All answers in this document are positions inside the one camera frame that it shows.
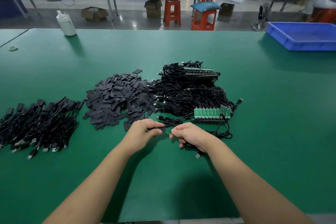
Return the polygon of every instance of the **green table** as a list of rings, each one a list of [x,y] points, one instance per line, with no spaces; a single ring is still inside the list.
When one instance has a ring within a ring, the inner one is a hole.
[[[0,47],[25,33],[27,30],[28,29],[0,29]]]
[[[244,99],[229,147],[305,213],[336,212],[335,52],[288,52],[263,32],[232,31],[93,29],[67,38],[32,29],[10,45],[19,50],[0,48],[0,113],[38,98],[81,100],[113,73],[140,68],[152,80],[164,64],[204,61],[221,72],[216,84],[230,100]],[[81,117],[68,150],[30,161],[29,150],[1,150],[1,223],[43,221],[125,135],[122,123],[95,131]],[[132,157],[103,221],[238,215],[208,158],[162,135]]]

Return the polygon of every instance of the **pillow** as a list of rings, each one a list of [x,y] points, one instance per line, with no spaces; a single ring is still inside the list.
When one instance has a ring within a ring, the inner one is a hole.
[[[205,12],[207,10],[220,10],[221,8],[219,4],[215,2],[211,2],[211,1],[205,1],[205,2],[192,4],[191,7],[195,8],[200,13]]]

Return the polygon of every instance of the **plastic bottle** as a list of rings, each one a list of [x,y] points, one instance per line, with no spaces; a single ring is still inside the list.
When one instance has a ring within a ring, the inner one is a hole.
[[[62,14],[61,11],[59,10],[57,11],[57,13],[58,15],[56,16],[56,19],[64,35],[66,36],[77,35],[76,29],[71,21],[70,16],[66,13]]]

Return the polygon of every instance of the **person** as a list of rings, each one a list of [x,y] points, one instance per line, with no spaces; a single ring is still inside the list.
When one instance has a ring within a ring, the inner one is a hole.
[[[151,119],[134,122],[123,140],[43,223],[100,223],[128,159],[161,134],[158,128],[163,126]],[[178,125],[171,133],[180,147],[188,142],[209,155],[245,223],[313,223],[217,137],[192,123]]]
[[[307,22],[311,21],[314,8],[336,9],[336,0],[309,0],[303,10],[303,13],[307,15]]]

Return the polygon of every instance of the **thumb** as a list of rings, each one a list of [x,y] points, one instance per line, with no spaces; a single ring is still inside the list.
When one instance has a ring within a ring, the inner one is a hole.
[[[162,130],[158,128],[151,129],[147,132],[147,135],[149,136],[149,138],[152,138],[153,136],[157,136],[160,134],[162,134]]]
[[[172,133],[174,136],[176,136],[176,137],[181,137],[181,138],[183,138],[183,137],[184,137],[184,134],[185,134],[184,130],[177,130],[176,128],[173,128],[173,129],[171,130],[171,133]]]

